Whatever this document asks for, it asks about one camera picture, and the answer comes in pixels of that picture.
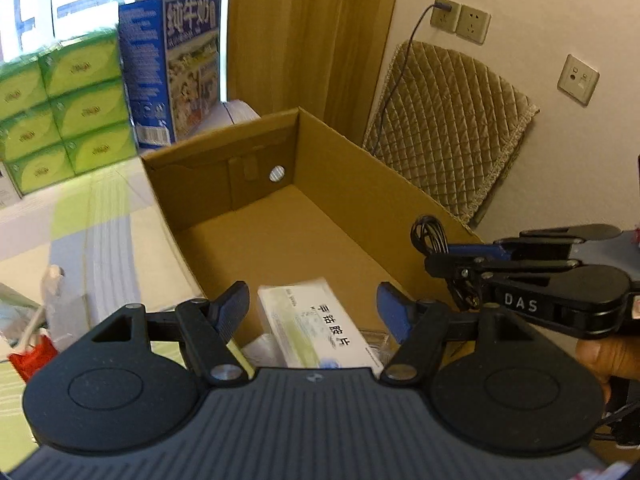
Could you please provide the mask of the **right hand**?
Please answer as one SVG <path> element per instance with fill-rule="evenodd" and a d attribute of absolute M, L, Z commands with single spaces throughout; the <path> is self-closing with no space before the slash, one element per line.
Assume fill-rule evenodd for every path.
<path fill-rule="evenodd" d="M 608 337 L 578 340 L 576 358 L 600 382 L 605 401 L 611 399 L 611 378 L 640 378 L 640 340 L 638 337 Z"/>

